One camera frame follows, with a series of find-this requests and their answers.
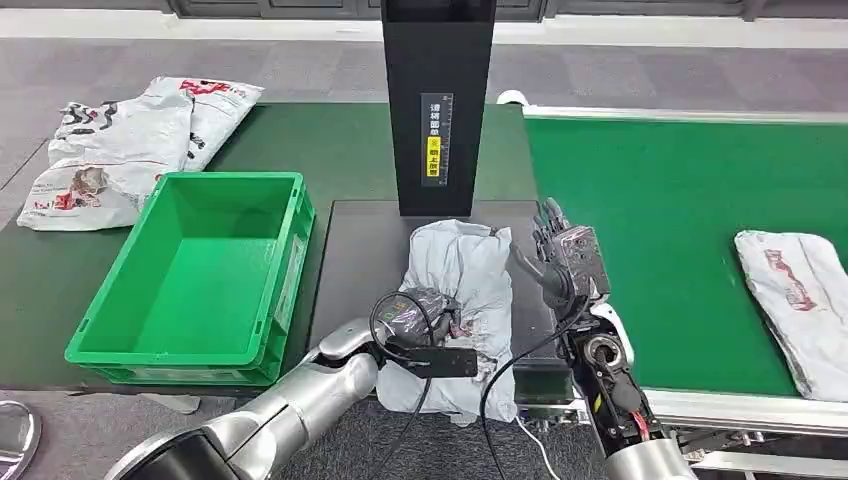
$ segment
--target white cable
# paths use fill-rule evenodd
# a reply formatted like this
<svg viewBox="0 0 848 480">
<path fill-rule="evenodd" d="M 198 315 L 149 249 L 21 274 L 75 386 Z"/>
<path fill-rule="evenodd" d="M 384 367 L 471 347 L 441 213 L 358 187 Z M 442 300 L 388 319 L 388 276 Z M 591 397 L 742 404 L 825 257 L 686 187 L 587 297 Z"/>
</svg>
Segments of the white cable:
<svg viewBox="0 0 848 480">
<path fill-rule="evenodd" d="M 554 480 L 560 480 L 557 474 L 554 473 L 553 467 L 551 467 L 551 462 L 548 460 L 548 452 L 545 451 L 545 446 L 542 445 L 542 442 L 540 442 L 538 438 L 536 438 L 535 436 L 533 436 L 532 433 L 530 433 L 530 430 L 527 430 L 527 427 L 524 426 L 524 422 L 521 421 L 521 418 L 515 417 L 515 420 L 518 421 L 518 427 L 524 430 L 524 433 L 526 433 L 527 436 L 530 437 L 534 442 L 536 442 L 536 445 L 539 446 L 539 450 L 542 451 L 542 459 L 545 460 L 545 466 L 548 467 L 548 473 L 551 474 L 551 477 Z"/>
</svg>

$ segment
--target robotic arm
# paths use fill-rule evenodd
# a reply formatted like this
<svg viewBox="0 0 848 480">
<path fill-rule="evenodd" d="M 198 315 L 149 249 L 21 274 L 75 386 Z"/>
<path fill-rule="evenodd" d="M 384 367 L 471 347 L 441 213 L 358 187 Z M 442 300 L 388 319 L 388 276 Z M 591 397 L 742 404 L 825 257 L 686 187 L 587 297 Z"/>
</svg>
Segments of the robotic arm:
<svg viewBox="0 0 848 480">
<path fill-rule="evenodd" d="M 557 352 L 586 402 L 607 475 L 611 480 L 696 480 L 630 373 L 634 355 L 606 303 L 610 286 L 594 229 L 571 225 L 550 198 L 542 214 L 534 218 L 533 233 L 542 265 L 517 249 L 512 253 L 542 286 L 544 302 L 565 331 Z"/>
<path fill-rule="evenodd" d="M 626 337 L 622 342 L 618 317 L 605 303 L 609 282 L 594 230 L 569 225 L 553 200 L 543 213 L 544 218 L 535 219 L 534 232 L 541 266 L 518 250 L 513 256 L 542 285 L 543 300 L 565 332 L 558 352 L 571 366 L 587 403 L 609 477 L 696 479 L 630 374 L 633 353 Z M 351 321 L 244 407 L 200 427 L 146 440 L 115 464 L 106 479 L 270 478 L 375 388 L 387 347 L 396 354 L 389 355 L 393 360 L 407 359 L 399 364 L 421 378 L 477 374 L 474 350 L 393 343 L 389 323 Z M 447 329 L 437 330 L 443 336 Z"/>
</svg>

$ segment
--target black cable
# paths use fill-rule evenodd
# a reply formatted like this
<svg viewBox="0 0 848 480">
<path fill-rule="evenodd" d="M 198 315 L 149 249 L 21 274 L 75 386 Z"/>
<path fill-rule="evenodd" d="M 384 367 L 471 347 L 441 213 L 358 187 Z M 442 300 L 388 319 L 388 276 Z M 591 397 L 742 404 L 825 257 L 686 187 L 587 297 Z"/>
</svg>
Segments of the black cable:
<svg viewBox="0 0 848 480">
<path fill-rule="evenodd" d="M 390 298 L 395 298 L 395 297 L 405 298 L 405 299 L 409 300 L 410 302 L 412 302 L 413 304 L 415 304 L 415 306 L 421 312 L 421 315 L 424 316 L 424 321 L 427 323 L 427 333 L 430 336 L 430 346 L 433 346 L 433 347 L 436 346 L 436 338 L 433 334 L 433 325 L 431 325 L 431 323 L 430 323 L 431 322 L 430 316 L 427 314 L 427 310 L 424 308 L 424 305 L 421 305 L 421 302 L 419 302 L 418 299 L 414 298 L 412 295 L 410 295 L 406 292 L 389 292 L 389 293 L 383 295 L 382 297 L 380 297 L 380 299 L 377 300 L 377 303 L 374 304 L 374 308 L 371 309 L 371 315 L 368 316 L 368 329 L 371 330 L 371 339 L 374 340 L 374 343 L 377 344 L 377 348 L 380 350 L 380 352 L 383 355 L 391 358 L 392 360 L 394 360 L 396 362 L 406 362 L 406 363 L 413 363 L 413 364 L 420 363 L 420 362 L 416 362 L 415 360 L 413 360 L 409 357 L 405 357 L 403 355 L 398 355 L 397 353 L 389 350 L 388 348 L 386 348 L 385 345 L 383 345 L 380 342 L 380 339 L 377 338 L 377 327 L 375 325 L 376 320 L 377 320 L 377 313 L 380 310 L 380 307 L 382 307 L 383 304 L 386 303 L 386 300 L 389 300 Z"/>
<path fill-rule="evenodd" d="M 566 320 L 563 320 L 562 325 L 557 328 L 554 333 L 545 337 L 535 346 L 531 347 L 529 350 L 521 353 L 518 356 L 513 357 L 508 362 L 506 362 L 501 368 L 499 368 L 494 375 L 492 375 L 492 380 L 486 385 L 486 388 L 483 389 L 483 396 L 480 397 L 480 423 L 483 428 L 483 434 L 486 436 L 486 443 L 489 445 L 489 451 L 492 452 L 492 458 L 495 459 L 495 467 L 498 469 L 498 474 L 500 474 L 502 480 L 506 480 L 506 475 L 503 473 L 503 468 L 501 467 L 500 460 L 498 460 L 498 454 L 495 452 L 495 446 L 492 444 L 492 436 L 489 433 L 489 426 L 486 424 L 486 399 L 489 397 L 489 392 L 492 390 L 492 386 L 495 385 L 495 382 L 498 381 L 498 378 L 503 375 L 504 372 L 507 371 L 509 367 L 511 367 L 515 362 L 521 360 L 522 358 L 530 355 L 536 350 L 544 347 L 545 345 L 553 342 L 557 338 L 561 337 L 565 332 L 574 325 L 581 315 L 586 312 L 586 308 L 589 306 L 590 300 L 587 298 L 586 302 L 583 303 L 583 306 L 580 307 L 580 310 L 571 317 L 566 317 Z M 565 311 L 571 310 L 571 306 L 574 304 L 574 297 L 571 297 L 566 304 Z"/>
<path fill-rule="evenodd" d="M 377 300 L 377 303 L 374 304 L 374 308 L 371 309 L 371 316 L 368 318 L 368 327 L 371 330 L 371 339 L 374 340 L 374 343 L 377 344 L 377 348 L 379 348 L 381 352 L 386 354 L 386 356 L 393 358 L 395 360 L 400 360 L 402 362 L 413 362 L 413 360 L 411 360 L 407 357 L 404 357 L 402 355 L 397 355 L 396 353 L 391 352 L 389 349 L 386 348 L 385 345 L 380 343 L 380 340 L 377 338 L 377 330 L 374 326 L 374 322 L 377 318 L 377 311 L 383 305 L 383 303 L 385 303 L 386 300 L 388 300 L 390 298 L 394 298 L 394 297 L 402 297 L 402 298 L 405 298 L 405 299 L 411 301 L 413 304 L 415 304 L 415 306 L 418 308 L 418 310 L 421 311 L 421 315 L 424 317 L 424 323 L 427 324 L 427 334 L 430 338 L 430 346 L 431 347 L 436 346 L 436 337 L 433 333 L 433 325 L 430 321 L 430 315 L 427 314 L 427 309 L 425 309 L 424 306 L 421 305 L 421 302 L 419 302 L 416 298 L 414 298 L 412 295 L 405 293 L 405 292 L 387 293 L 387 294 L 383 295 L 382 297 L 380 297 L 380 299 Z M 368 477 L 369 479 L 374 479 L 374 478 L 377 477 L 377 475 L 380 473 L 380 471 L 383 470 L 383 468 L 386 466 L 386 463 L 388 463 L 388 461 L 392 457 L 392 455 L 394 455 L 394 453 L 398 449 L 398 447 L 400 447 L 400 444 L 403 442 L 404 438 L 406 437 L 406 432 L 409 430 L 409 427 L 412 426 L 412 422 L 415 421 L 415 418 L 421 412 L 421 407 L 424 406 L 424 400 L 427 399 L 427 394 L 430 393 L 430 384 L 431 383 L 433 383 L 432 378 L 428 378 L 424 381 L 424 391 L 421 392 L 421 396 L 418 398 L 418 404 L 415 405 L 415 410 L 413 410 L 412 416 L 409 417 L 409 420 L 406 422 L 406 425 L 404 425 L 403 430 L 401 430 L 401 432 L 400 432 L 400 435 L 398 435 L 397 438 L 395 438 L 395 440 L 389 446 L 389 452 L 386 454 L 386 456 L 383 457 L 383 460 L 380 462 L 380 465 L 378 465 L 377 468 L 374 470 L 374 472 Z"/>
</svg>

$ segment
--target yellow label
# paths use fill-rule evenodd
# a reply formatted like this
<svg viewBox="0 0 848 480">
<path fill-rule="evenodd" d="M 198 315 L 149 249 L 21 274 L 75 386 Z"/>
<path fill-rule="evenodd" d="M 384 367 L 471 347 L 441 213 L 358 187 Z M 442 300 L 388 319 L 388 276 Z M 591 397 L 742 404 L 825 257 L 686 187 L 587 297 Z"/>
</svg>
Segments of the yellow label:
<svg viewBox="0 0 848 480">
<path fill-rule="evenodd" d="M 427 137 L 427 176 L 439 176 L 442 157 L 442 137 Z"/>
</svg>

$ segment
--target black platform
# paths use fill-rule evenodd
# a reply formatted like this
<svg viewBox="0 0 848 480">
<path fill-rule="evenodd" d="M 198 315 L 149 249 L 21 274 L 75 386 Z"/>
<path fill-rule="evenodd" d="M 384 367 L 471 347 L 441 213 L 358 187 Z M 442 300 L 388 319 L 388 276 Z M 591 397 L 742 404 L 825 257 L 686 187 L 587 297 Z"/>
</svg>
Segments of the black platform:
<svg viewBox="0 0 848 480">
<path fill-rule="evenodd" d="M 471 223 L 510 227 L 513 242 L 528 255 L 535 254 L 531 237 L 535 201 L 475 202 Z M 409 236 L 416 228 L 439 218 L 398 215 L 393 201 L 336 201 L 330 214 L 321 278 L 315 300 L 309 346 L 314 347 L 327 334 L 355 317 L 367 317 L 374 302 L 396 290 L 408 266 Z M 510 260 L 512 277 L 512 352 L 521 353 L 554 329 L 550 310 L 542 303 L 541 289 Z M 567 368 L 555 355 L 554 345 L 534 352 L 515 365 L 517 397 L 523 401 L 550 403 L 570 396 Z M 552 374 L 557 380 L 539 385 L 530 377 Z"/>
</svg>

